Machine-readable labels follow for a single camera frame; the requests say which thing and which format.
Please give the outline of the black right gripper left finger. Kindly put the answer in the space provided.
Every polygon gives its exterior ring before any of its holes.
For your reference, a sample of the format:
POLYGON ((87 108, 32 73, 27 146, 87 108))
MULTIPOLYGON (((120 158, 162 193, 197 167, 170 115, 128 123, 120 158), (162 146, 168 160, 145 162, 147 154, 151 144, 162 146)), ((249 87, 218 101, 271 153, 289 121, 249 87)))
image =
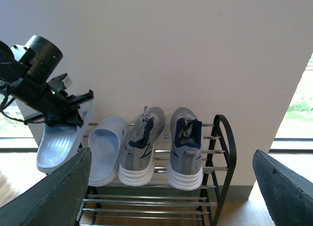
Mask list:
POLYGON ((91 166, 85 148, 0 209, 2 226, 72 226, 80 211, 91 166))

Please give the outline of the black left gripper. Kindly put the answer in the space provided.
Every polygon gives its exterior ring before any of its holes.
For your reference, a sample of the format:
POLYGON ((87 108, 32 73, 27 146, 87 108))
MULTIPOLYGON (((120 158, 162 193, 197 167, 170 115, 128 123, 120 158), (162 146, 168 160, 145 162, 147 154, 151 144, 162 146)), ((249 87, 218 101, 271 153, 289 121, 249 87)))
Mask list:
POLYGON ((11 94, 36 110, 25 117, 24 124, 43 122, 53 126, 79 126, 84 122, 78 110, 80 105, 94 98, 93 91, 80 96, 68 95, 64 73, 48 81, 48 77, 61 61, 63 54, 49 40, 38 35, 28 42, 11 48, 16 61, 26 66, 25 75, 13 83, 11 94))

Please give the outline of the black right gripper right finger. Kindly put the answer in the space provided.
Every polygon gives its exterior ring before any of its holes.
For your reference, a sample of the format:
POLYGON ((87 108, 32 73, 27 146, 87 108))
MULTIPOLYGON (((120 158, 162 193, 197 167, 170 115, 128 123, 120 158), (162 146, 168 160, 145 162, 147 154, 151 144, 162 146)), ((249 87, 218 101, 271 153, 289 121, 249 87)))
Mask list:
POLYGON ((253 170, 268 212, 276 226, 313 224, 313 183, 261 150, 253 170))

